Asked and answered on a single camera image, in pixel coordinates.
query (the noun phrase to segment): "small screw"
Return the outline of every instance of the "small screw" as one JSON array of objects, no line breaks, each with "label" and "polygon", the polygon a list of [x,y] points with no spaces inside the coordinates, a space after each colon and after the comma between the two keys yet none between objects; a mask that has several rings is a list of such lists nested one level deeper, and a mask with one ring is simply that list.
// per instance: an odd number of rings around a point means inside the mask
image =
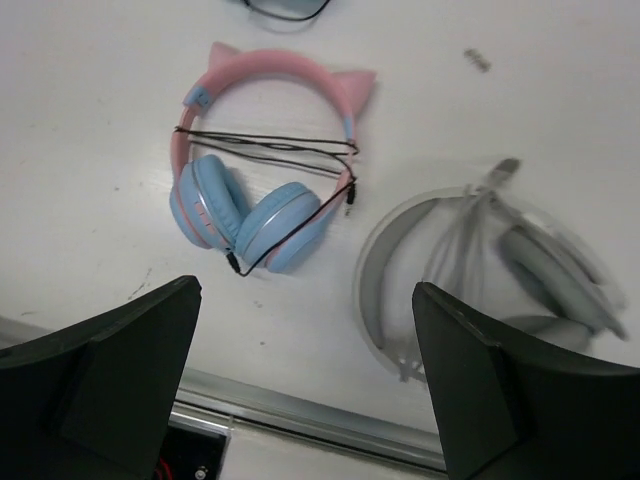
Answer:
[{"label": "small screw", "polygon": [[207,478],[207,469],[204,467],[200,467],[198,470],[196,470],[196,480],[204,480],[205,478]]},{"label": "small screw", "polygon": [[475,48],[468,48],[464,51],[464,56],[469,59],[469,61],[476,66],[478,70],[482,73],[487,73],[491,70],[491,62],[488,61],[484,55],[482,55]]}]

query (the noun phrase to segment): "black plastic piece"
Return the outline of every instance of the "black plastic piece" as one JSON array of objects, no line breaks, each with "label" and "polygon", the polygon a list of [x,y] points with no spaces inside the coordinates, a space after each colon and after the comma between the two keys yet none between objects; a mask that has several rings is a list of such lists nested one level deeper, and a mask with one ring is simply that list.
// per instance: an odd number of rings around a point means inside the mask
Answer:
[{"label": "black plastic piece", "polygon": [[548,344],[420,283],[418,342],[451,480],[640,478],[640,370]]},{"label": "black plastic piece", "polygon": [[0,478],[151,478],[200,308],[179,278],[0,355]]},{"label": "black plastic piece", "polygon": [[227,253],[226,257],[227,262],[229,262],[229,265],[231,265],[232,270],[236,273],[240,273],[240,262],[238,262],[238,258],[235,256],[235,254],[233,252],[230,252]]}]

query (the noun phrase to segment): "blue ear cup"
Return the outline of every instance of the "blue ear cup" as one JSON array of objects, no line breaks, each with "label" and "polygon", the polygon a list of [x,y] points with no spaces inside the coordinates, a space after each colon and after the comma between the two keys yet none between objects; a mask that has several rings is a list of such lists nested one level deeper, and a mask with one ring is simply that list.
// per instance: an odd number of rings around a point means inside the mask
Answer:
[{"label": "blue ear cup", "polygon": [[282,248],[275,252],[270,259],[268,265],[269,271],[282,273],[298,268],[302,262],[311,256],[322,242],[334,213],[335,210],[330,210],[328,213],[321,214],[322,216],[313,220],[309,225],[302,228],[302,230],[287,240]]},{"label": "blue ear cup", "polygon": [[[320,199],[301,183],[288,183],[264,197],[245,219],[236,241],[236,252],[248,265],[253,265],[273,245],[315,213]],[[282,245],[266,266],[273,273],[293,268],[312,249],[324,233],[328,222],[316,222],[304,227]]]},{"label": "blue ear cup", "polygon": [[[183,218],[177,198],[188,219]],[[190,223],[209,247],[233,249],[240,227],[250,209],[242,189],[233,175],[215,155],[206,155],[185,166],[172,191],[171,207],[176,222],[187,238],[202,246],[187,228]]]},{"label": "blue ear cup", "polygon": [[498,251],[525,291],[552,312],[596,332],[610,321],[615,321],[609,318],[610,314],[597,304],[578,280],[522,228],[515,227],[507,231],[499,239]]},{"label": "blue ear cup", "polygon": [[169,197],[169,204],[171,205],[171,213],[173,214],[173,218],[175,219],[178,227],[184,233],[184,236],[193,243],[196,247],[200,248],[211,248],[208,244],[202,240],[198,234],[194,231],[194,227],[192,227],[188,222],[189,219],[185,218],[182,213],[182,209],[180,208],[180,198],[178,197],[177,187],[174,186],[171,189],[171,196]]}]

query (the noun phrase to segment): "cat ear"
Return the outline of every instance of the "cat ear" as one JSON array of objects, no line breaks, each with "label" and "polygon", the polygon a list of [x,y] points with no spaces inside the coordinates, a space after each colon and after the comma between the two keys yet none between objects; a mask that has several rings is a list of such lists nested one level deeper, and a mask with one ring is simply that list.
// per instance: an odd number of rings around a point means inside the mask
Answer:
[{"label": "cat ear", "polygon": [[209,70],[218,67],[239,53],[240,50],[230,47],[226,43],[214,42],[211,46],[211,53],[209,54]]},{"label": "cat ear", "polygon": [[333,76],[347,92],[353,114],[357,116],[371,96],[376,80],[376,72],[355,70],[352,72],[337,72]]}]

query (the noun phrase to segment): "black cable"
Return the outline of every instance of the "black cable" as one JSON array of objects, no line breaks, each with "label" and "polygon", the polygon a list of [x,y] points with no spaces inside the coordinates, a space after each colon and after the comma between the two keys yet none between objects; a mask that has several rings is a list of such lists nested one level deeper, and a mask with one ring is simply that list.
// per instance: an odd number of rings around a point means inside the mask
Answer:
[{"label": "black cable", "polygon": [[280,247],[281,245],[283,245],[287,240],[289,240],[291,237],[293,237],[296,233],[298,233],[300,230],[302,230],[304,227],[306,227],[309,223],[311,223],[311,221],[316,218],[329,204],[331,204],[331,202],[333,202],[336,198],[338,198],[340,195],[342,195],[344,192],[347,192],[347,205],[353,205],[353,202],[355,200],[355,195],[356,195],[356,183],[354,180],[351,180],[347,185],[345,185],[344,187],[342,187],[340,190],[338,190],[337,192],[335,192],[333,195],[331,195],[331,197],[329,198],[329,200],[327,200],[326,202],[324,202],[322,205],[320,205],[320,207],[313,212],[313,214],[311,214],[311,216],[309,216],[304,222],[302,222],[300,225],[298,225],[296,228],[294,228],[293,230],[291,230],[287,235],[285,235],[280,241],[278,241],[277,243],[275,243],[274,245],[272,245],[269,249],[267,249],[261,256],[260,258],[258,258],[258,260],[256,260],[256,262],[251,265],[249,267],[249,269],[246,272],[242,272],[240,269],[240,263],[238,262],[237,257],[235,256],[235,254],[233,252],[230,252],[227,254],[227,260],[229,262],[229,265],[231,265],[231,268],[233,269],[234,272],[236,272],[238,275],[240,275],[241,277],[245,278],[248,277],[249,274],[251,274],[251,272],[253,272],[253,270],[260,265],[265,258],[267,258],[269,256],[269,254],[271,252],[273,252],[275,249],[277,249],[278,247]]},{"label": "black cable", "polygon": [[271,17],[271,18],[277,18],[278,20],[284,20],[286,22],[306,22],[308,20],[313,20],[318,15],[320,15],[325,8],[327,8],[327,5],[329,5],[330,2],[331,2],[331,0],[325,0],[325,2],[322,4],[322,6],[318,10],[316,10],[315,13],[313,13],[311,15],[307,15],[307,16],[304,16],[304,17],[290,17],[290,16],[287,16],[287,15],[279,15],[277,13],[272,13],[272,12],[269,12],[267,10],[263,10],[260,7],[256,7],[253,4],[252,0],[244,0],[244,4],[247,7],[249,7],[251,10],[254,10],[254,11],[258,12],[261,15],[265,15],[265,16]]},{"label": "black cable", "polygon": [[293,161],[293,160],[284,160],[284,159],[275,158],[275,157],[265,157],[265,156],[259,156],[259,155],[251,155],[250,153],[242,153],[242,152],[239,152],[237,150],[232,150],[230,148],[224,148],[224,147],[221,147],[220,145],[213,145],[211,143],[203,142],[201,140],[191,140],[191,143],[193,143],[194,145],[200,145],[202,147],[210,147],[210,148],[219,150],[221,152],[231,153],[233,155],[237,155],[237,156],[245,158],[247,160],[255,160],[255,161],[271,162],[271,163],[276,163],[276,164],[290,165],[290,166],[304,168],[306,170],[315,170],[317,172],[322,172],[322,173],[326,173],[326,174],[329,174],[329,175],[335,175],[335,176],[339,176],[340,175],[340,172],[338,170],[332,170],[330,168],[320,167],[320,166],[317,166],[317,165],[307,165],[305,163],[296,162],[296,161]]},{"label": "black cable", "polygon": [[[253,147],[266,148],[266,149],[276,150],[276,151],[310,152],[310,153],[325,155],[329,158],[332,158],[333,160],[336,160],[337,162],[340,162],[340,164],[342,164],[342,166],[349,172],[349,176],[354,180],[356,179],[353,173],[353,169],[351,168],[349,163],[345,159],[341,158],[341,156],[348,155],[347,152],[332,152],[332,151],[322,150],[319,148],[305,147],[301,145],[292,145],[288,143],[258,142],[252,139],[259,138],[259,139],[283,140],[283,141],[299,142],[299,143],[322,143],[322,144],[331,144],[331,145],[341,145],[341,146],[346,146],[348,148],[351,148],[353,150],[352,155],[357,155],[358,153],[360,153],[360,149],[354,142],[322,140],[322,139],[314,139],[314,138],[284,137],[284,136],[275,136],[275,135],[254,135],[254,134],[244,134],[244,133],[225,133],[225,132],[214,132],[214,131],[203,131],[203,130],[189,130],[179,126],[175,127],[175,131],[179,133],[187,133],[190,136],[196,137],[196,138],[204,138],[207,140],[212,140],[217,142],[231,143],[233,145],[253,146]],[[325,168],[325,167],[308,165],[302,162],[295,162],[293,160],[284,160],[279,158],[242,153],[237,150],[231,150],[231,149],[221,147],[219,145],[202,142],[200,140],[194,140],[193,138],[189,140],[191,143],[194,143],[196,145],[202,145],[205,147],[218,149],[220,151],[235,154],[249,160],[260,160],[260,161],[266,161],[266,162],[272,162],[272,163],[280,163],[284,165],[297,166],[303,169],[309,169],[309,170],[315,170],[318,172],[328,173],[330,175],[340,175],[340,172],[337,172],[335,170]]]},{"label": "black cable", "polygon": [[[306,137],[287,137],[282,135],[257,135],[253,133],[234,133],[234,132],[218,132],[213,130],[188,130],[182,127],[176,127],[176,132],[189,133],[190,135],[194,135],[197,137],[212,137],[212,138],[259,138],[264,140],[282,140],[285,142],[300,142],[300,143],[323,143],[327,145],[339,145],[343,147],[349,147],[353,149],[353,155],[357,155],[360,153],[360,149],[358,145],[356,145],[353,141],[345,141],[345,140],[327,140],[320,138],[306,138]],[[332,152],[336,155],[347,155],[346,152]]]}]

